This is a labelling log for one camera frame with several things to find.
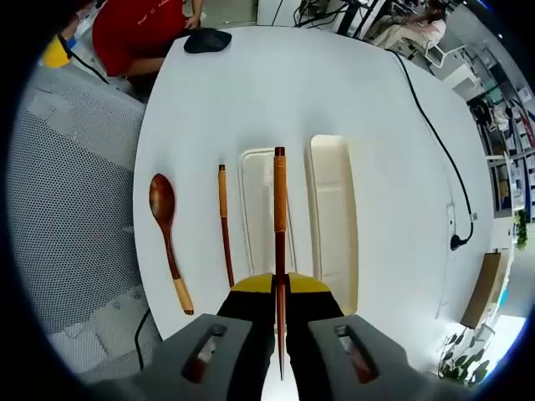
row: spoon handle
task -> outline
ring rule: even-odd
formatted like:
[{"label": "spoon handle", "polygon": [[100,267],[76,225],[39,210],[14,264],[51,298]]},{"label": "spoon handle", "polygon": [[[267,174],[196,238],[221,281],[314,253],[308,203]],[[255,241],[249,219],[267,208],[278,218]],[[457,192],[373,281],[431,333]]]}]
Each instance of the spoon handle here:
[{"label": "spoon handle", "polygon": [[186,284],[178,272],[176,267],[175,254],[173,253],[173,245],[171,243],[171,225],[162,227],[164,234],[164,242],[166,243],[167,261],[169,262],[169,268],[171,270],[171,276],[173,277],[173,283],[175,284],[176,295],[181,302],[182,309],[186,315],[193,314],[193,303],[191,302],[190,294],[187,291]]}]

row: white chair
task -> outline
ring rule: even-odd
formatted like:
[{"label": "white chair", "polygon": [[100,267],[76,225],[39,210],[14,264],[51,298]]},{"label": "white chair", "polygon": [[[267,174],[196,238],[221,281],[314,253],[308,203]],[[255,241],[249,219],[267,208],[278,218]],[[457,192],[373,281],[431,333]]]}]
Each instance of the white chair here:
[{"label": "white chair", "polygon": [[457,36],[446,33],[438,44],[431,42],[427,44],[424,57],[438,69],[441,69],[448,54],[461,50],[465,46]]},{"label": "white chair", "polygon": [[[448,54],[452,54],[466,46],[453,34],[446,35],[438,44],[429,42],[425,48],[422,48],[418,43],[409,39],[406,40],[409,42],[409,48],[412,50],[412,53],[408,57],[409,60],[412,60],[416,53],[420,52],[427,61],[438,69],[441,69],[444,65]],[[401,39],[400,42],[407,43],[404,39]]]}]

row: chopstick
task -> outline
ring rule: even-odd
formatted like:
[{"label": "chopstick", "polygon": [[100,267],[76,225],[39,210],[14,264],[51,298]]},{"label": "chopstick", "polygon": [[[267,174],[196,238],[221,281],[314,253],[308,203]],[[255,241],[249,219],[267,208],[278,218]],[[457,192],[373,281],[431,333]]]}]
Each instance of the chopstick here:
[{"label": "chopstick", "polygon": [[219,165],[217,173],[219,182],[219,215],[221,216],[221,230],[223,234],[223,248],[225,250],[225,264],[227,265],[228,285],[234,287],[234,273],[232,272],[231,247],[228,240],[227,222],[227,173],[225,165]]},{"label": "chopstick", "polygon": [[286,155],[283,147],[275,148],[273,160],[273,192],[275,220],[275,283],[277,288],[278,364],[284,380],[284,332],[286,326],[286,292],[284,239],[286,236]]}]

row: black mouse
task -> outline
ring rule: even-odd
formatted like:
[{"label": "black mouse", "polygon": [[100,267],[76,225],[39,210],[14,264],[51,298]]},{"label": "black mouse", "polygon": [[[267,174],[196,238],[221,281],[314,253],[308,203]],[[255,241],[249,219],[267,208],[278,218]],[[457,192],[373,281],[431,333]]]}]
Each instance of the black mouse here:
[{"label": "black mouse", "polygon": [[187,53],[221,52],[231,42],[232,35],[214,28],[201,28],[193,31],[184,43]]}]

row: desk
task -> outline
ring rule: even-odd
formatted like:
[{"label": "desk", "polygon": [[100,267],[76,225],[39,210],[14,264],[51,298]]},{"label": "desk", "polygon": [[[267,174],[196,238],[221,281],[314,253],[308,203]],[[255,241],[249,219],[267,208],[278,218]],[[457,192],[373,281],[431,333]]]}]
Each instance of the desk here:
[{"label": "desk", "polygon": [[[359,227],[358,314],[405,347],[413,366],[423,368],[434,358],[430,348],[440,345],[447,324],[461,319],[490,245],[491,183],[466,104],[406,62],[477,213],[472,239],[452,253],[446,212],[451,200],[458,234],[464,237],[469,230],[461,187],[392,54],[316,29],[228,32],[232,42],[221,53],[190,55],[182,48],[184,39],[174,43],[141,127],[133,191],[135,245],[161,336],[168,338],[201,313],[216,313],[227,296],[218,165],[227,165],[238,282],[250,274],[238,189],[240,155],[251,148],[286,147],[297,269],[312,275],[304,151],[314,135],[343,135],[349,142]],[[155,173],[166,175],[176,189],[173,244],[194,317],[181,310],[160,228],[150,213],[148,190]]]}]

